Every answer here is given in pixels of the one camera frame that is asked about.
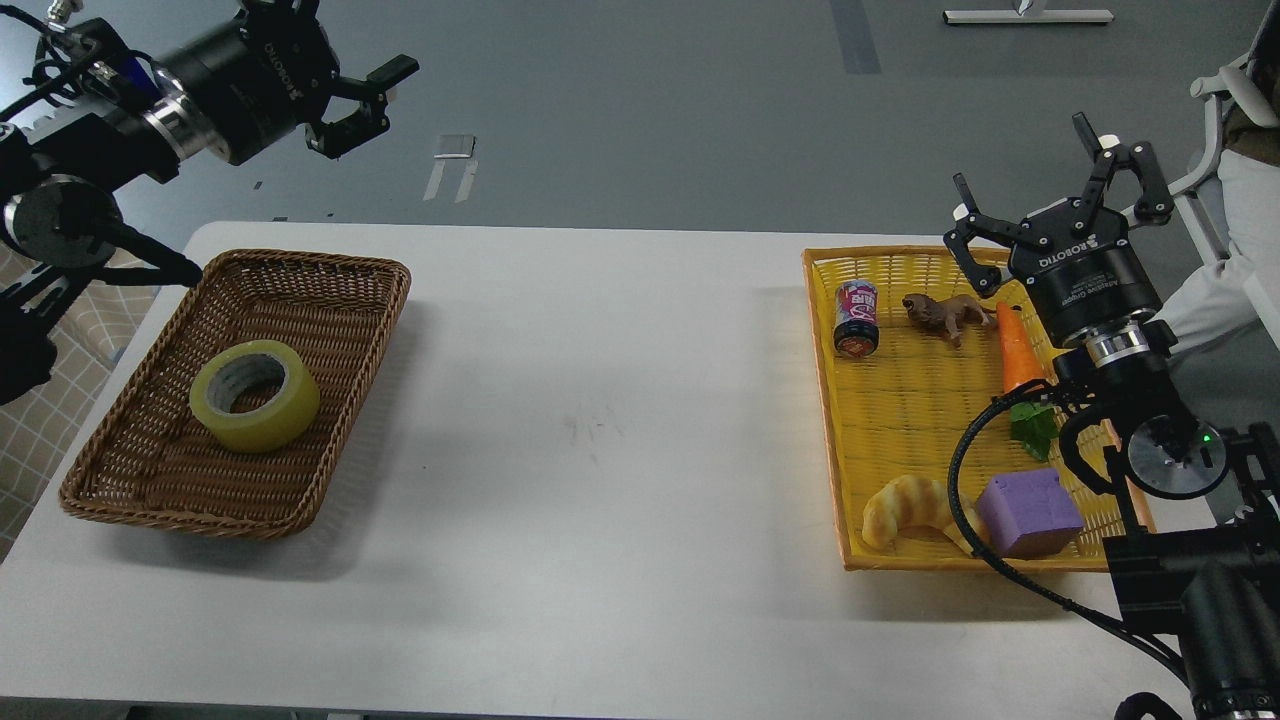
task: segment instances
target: gray floor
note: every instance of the gray floor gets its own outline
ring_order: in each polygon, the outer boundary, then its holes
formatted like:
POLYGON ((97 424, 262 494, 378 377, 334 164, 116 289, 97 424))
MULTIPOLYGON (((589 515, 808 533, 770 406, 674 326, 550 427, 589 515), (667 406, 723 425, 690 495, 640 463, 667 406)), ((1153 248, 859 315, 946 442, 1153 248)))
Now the gray floor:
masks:
MULTIPOLYGON (((159 6, 90 0, 90 14, 161 54, 229 17, 234 3, 159 6)), ((392 105, 390 135, 337 164, 305 151, 301 133, 242 168, 201 155, 168 186, 137 181, 119 200, 128 220, 175 246, 207 222, 276 218, 941 233, 956 170, 998 215, 1078 193, 1088 172, 1070 124, 1078 110, 1100 132, 1151 140, 1166 174, 1179 174, 1202 137, 1187 86, 1247 47, 1266 0, 1055 3, 1110 6, 1117 17, 1107 27, 941 22, 943 8, 1004 6, 329 1, 320 17, 348 74, 396 51, 421 60, 392 105), (439 195, 422 200, 440 133, 479 137, 462 202, 460 161, 439 195)), ((29 42, 22 27, 0 24, 0 77, 26 70, 29 42)), ((15 79, 0 83, 3 100, 20 91, 15 79)), ((1133 190, 1117 182, 1115 196, 1133 190)), ((1162 293, 1198 264, 1176 222, 1134 242, 1162 293)), ((1176 380, 1213 423, 1277 424, 1280 386, 1263 380, 1277 359, 1253 332, 1188 360, 1176 380)), ((155 712, 148 717, 196 716, 155 712)))

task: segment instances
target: orange carrot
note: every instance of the orange carrot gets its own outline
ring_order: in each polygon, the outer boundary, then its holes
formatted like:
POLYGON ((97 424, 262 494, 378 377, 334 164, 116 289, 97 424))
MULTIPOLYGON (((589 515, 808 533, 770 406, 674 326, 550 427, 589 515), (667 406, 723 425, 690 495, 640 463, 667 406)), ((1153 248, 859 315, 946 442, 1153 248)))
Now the orange carrot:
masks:
POLYGON ((1021 318, 1006 302, 996 304, 996 322, 1000 327, 1000 355, 1005 364, 1005 392, 1037 378, 1044 377, 1039 360, 1027 337, 1021 318))

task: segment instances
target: purple block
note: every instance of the purple block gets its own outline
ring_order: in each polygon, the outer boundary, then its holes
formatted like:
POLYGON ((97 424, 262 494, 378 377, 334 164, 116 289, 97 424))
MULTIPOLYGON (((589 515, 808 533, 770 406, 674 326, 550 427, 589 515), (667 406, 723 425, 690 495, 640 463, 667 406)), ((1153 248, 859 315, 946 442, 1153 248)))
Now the purple block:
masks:
POLYGON ((1084 518, 1053 468, 996 475, 977 507, 991 530, 991 546, 1004 557, 1053 555, 1084 529, 1084 518))

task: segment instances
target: yellow plastic basket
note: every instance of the yellow plastic basket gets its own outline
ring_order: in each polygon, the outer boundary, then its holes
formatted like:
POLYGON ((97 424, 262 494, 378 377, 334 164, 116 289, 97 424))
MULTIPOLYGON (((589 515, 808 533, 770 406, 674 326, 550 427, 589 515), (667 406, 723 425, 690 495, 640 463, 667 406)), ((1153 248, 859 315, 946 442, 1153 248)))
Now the yellow plastic basket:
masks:
MULTIPOLYGON (((983 263, 1002 263, 1009 258, 1004 250, 973 252, 983 263)), ((972 295, 964 274, 941 246, 805 250, 804 264, 845 569, 988 570, 986 562, 965 556, 931 528, 906 528, 884 551, 861 541, 867 501, 902 474, 946 480, 960 436, 1004 389, 995 329, 966 327, 956 350, 915 328, 902 306, 902 296, 910 292, 938 300, 972 295), (835 299, 841 283, 858 278, 870 281, 879 291, 879 347, 870 356, 847 360, 837 356, 832 346, 835 299)), ((1052 377, 1051 360, 1059 351, 1050 345, 1023 287, 1009 283, 984 306, 995 307, 1000 300, 1021 307, 1019 314, 1037 357, 1052 377)), ((1084 459, 1098 469, 1105 442, 1108 437, 1101 428, 1092 428, 1080 438, 1084 459)), ((1056 442, 1050 462, 1084 516, 1084 532, 1057 555, 1010 560, 1010 564, 1029 571, 1106 571, 1102 538, 1124 533, 1115 498, 1097 496, 1084 487, 1062 465, 1056 442)), ((992 475, 1041 466, 1020 443, 1009 439, 1005 414, 987 425, 969 448, 960 489, 977 500, 992 475)), ((1139 519, 1151 527, 1146 498, 1133 488, 1130 493, 1139 519)))

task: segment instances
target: tape roll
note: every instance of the tape roll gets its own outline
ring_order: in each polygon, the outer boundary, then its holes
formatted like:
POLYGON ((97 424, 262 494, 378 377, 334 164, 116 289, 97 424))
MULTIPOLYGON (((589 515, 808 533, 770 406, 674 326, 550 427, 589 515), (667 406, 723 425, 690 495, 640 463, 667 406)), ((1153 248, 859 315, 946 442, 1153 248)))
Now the tape roll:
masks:
POLYGON ((243 342, 218 354, 191 384, 191 411, 218 442, 234 452, 268 452, 307 429, 320 410, 320 388, 292 347, 274 340, 243 342), (232 413, 246 389, 279 382, 265 405, 232 413))

